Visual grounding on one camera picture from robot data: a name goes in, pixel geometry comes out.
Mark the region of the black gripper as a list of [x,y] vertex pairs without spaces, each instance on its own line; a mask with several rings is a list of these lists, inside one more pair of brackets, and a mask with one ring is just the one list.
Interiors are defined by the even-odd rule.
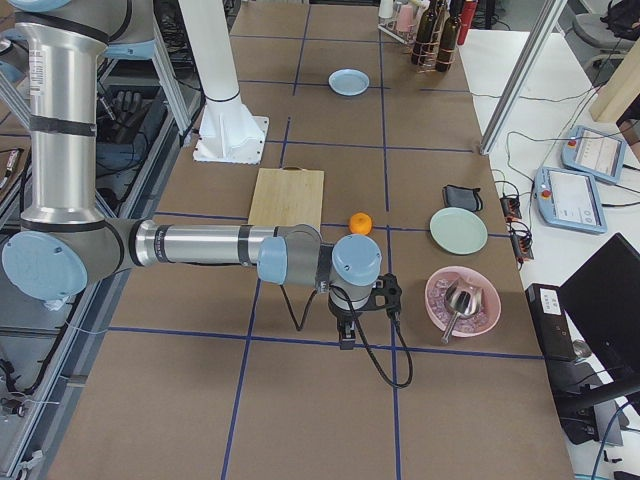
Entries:
[[351,310],[358,310],[366,305],[370,293],[357,293],[344,288],[331,288],[329,292],[329,309],[337,319],[339,348],[353,350],[356,343],[355,320]]

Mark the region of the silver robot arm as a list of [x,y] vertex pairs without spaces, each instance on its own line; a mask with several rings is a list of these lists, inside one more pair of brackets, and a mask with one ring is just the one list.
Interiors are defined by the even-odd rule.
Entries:
[[383,293],[381,252],[364,235],[323,242],[309,225],[159,225],[107,218],[95,205],[97,61],[109,48],[154,37],[148,1],[18,1],[29,46],[32,201],[2,252],[9,280],[40,300],[61,299],[136,266],[256,269],[279,286],[328,295],[339,343],[362,338],[360,315]]

